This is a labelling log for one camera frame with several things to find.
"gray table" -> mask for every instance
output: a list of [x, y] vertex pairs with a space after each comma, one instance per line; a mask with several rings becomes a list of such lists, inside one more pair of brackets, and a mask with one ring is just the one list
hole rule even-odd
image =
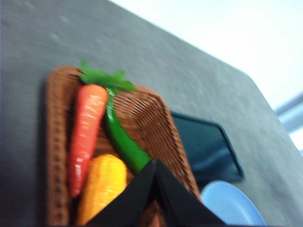
[[265, 221], [303, 223], [303, 158], [243, 72], [99, 0], [1, 1], [1, 54], [0, 222], [43, 223], [44, 84], [52, 68], [84, 57], [125, 70], [173, 111], [220, 123], [246, 175], [236, 186]]

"blue plate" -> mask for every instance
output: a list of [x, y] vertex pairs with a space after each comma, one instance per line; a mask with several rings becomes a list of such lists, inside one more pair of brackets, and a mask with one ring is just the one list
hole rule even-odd
[[238, 188], [213, 181], [201, 193], [203, 204], [229, 225], [266, 226], [254, 204]]

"wicker basket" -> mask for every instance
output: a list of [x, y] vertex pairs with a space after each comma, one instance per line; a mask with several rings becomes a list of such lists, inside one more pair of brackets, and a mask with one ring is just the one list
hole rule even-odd
[[[47, 203], [48, 224], [71, 222], [71, 198], [67, 183], [67, 156], [73, 125], [75, 94], [81, 82], [79, 69], [62, 66], [49, 76], [47, 88]], [[179, 134], [163, 99], [154, 91], [137, 86], [135, 92], [121, 92], [115, 98], [116, 114], [127, 133], [154, 159], [161, 159], [178, 180], [198, 199], [199, 190], [190, 169]], [[95, 156], [118, 154], [100, 127]], [[127, 180], [134, 177], [128, 170]]]

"yellow corn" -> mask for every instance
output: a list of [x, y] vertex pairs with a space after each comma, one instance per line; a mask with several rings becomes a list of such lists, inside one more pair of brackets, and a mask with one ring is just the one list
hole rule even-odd
[[78, 208], [77, 225], [85, 225], [126, 187], [126, 165], [113, 155], [92, 159]]

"orange carrot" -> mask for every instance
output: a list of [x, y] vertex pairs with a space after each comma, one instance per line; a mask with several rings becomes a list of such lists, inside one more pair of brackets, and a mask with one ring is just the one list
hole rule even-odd
[[95, 84], [81, 86], [78, 91], [69, 160], [70, 193], [73, 198], [83, 188], [107, 100], [107, 90]]

